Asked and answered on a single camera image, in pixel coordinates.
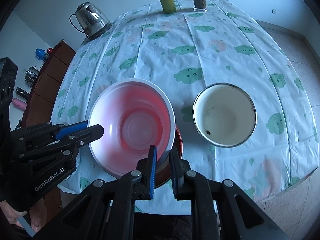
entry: white tablecloth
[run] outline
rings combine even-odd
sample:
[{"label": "white tablecloth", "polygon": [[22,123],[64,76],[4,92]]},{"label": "white tablecloth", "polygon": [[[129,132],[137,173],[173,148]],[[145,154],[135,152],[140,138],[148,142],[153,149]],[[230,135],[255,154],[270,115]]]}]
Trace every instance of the white tablecloth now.
[{"label": "white tablecloth", "polygon": [[[208,0],[196,13],[192,0],[175,0],[177,12],[160,3],[121,15],[111,29],[84,42],[66,73],[54,105],[52,123],[87,120],[98,96],[110,84],[142,78],[158,85],[172,103],[182,134],[183,158],[208,179],[232,179],[254,201],[301,182],[318,166],[315,120],[300,79],[268,33],[227,0]],[[197,133],[192,104],[206,86],[225,82],[246,91],[258,115],[244,144],[218,148]],[[77,170],[59,187],[80,193],[95,179],[114,178],[95,162],[89,147],[77,157]],[[174,200],[171,181],[136,210],[190,214],[189,201]]]}]

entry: bowl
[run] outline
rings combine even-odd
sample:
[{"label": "bowl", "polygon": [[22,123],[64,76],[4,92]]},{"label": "bowl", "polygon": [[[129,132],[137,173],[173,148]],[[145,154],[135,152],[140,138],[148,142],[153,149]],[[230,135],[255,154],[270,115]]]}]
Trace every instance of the bowl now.
[{"label": "bowl", "polygon": [[235,147],[252,135],[257,113],[245,91],[232,84],[217,83],[197,95],[193,120],[199,134],[211,144]]},{"label": "bowl", "polygon": [[175,117],[170,101],[155,84],[143,79],[114,83],[94,103],[88,126],[104,128],[101,139],[89,144],[100,167],[115,178],[135,170],[157,147],[159,168],[167,159],[175,137]]},{"label": "bowl", "polygon": [[[178,152],[179,158],[181,159],[182,151],[183,151],[182,137],[177,126],[176,126],[176,134],[174,137],[173,146],[177,147],[177,152]],[[170,172],[170,164],[169,164],[169,156],[168,156],[165,162],[158,169],[156,169],[155,188],[158,188],[163,184],[167,183],[170,178],[171,178],[171,172]]]}]

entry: silver pot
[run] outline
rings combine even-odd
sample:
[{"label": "silver pot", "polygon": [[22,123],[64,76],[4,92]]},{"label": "silver pot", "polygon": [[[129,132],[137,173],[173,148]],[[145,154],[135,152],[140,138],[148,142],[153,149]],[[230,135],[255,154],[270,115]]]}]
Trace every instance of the silver pot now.
[{"label": "silver pot", "polygon": [[24,77],[26,79],[26,84],[32,86],[36,82],[38,75],[39,71],[35,67],[30,67]]},{"label": "silver pot", "polygon": [[[84,32],[75,27],[71,22],[71,16],[73,15],[76,16]],[[70,15],[69,21],[74,28],[84,33],[89,40],[94,40],[100,37],[112,26],[111,22],[104,15],[104,13],[94,4],[89,2],[80,4],[75,11],[75,14]]]}]

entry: red and white plastic bowl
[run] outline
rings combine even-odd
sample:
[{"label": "red and white plastic bowl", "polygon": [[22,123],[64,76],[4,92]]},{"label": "red and white plastic bowl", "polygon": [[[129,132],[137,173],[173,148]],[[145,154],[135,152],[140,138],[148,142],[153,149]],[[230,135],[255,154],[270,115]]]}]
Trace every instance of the red and white plastic bowl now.
[{"label": "red and white plastic bowl", "polygon": [[171,103],[155,84],[126,79],[112,84],[94,103],[88,126],[104,128],[101,139],[89,144],[99,166],[115,178],[136,168],[148,157],[150,145],[157,146],[160,167],[172,149],[175,117]]}]

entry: human hand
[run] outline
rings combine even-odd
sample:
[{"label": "human hand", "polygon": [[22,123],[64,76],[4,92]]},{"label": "human hand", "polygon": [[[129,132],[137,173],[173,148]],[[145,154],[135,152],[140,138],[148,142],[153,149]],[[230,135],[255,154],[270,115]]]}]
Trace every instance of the human hand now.
[{"label": "human hand", "polygon": [[[6,201],[0,202],[0,207],[10,224],[23,227],[19,223],[19,221],[17,221],[17,218],[26,215],[26,211],[15,211]],[[34,204],[30,208],[29,213],[31,219],[31,227],[37,233],[45,225],[47,221],[47,208],[44,205],[44,199],[42,198],[36,204]]]}]

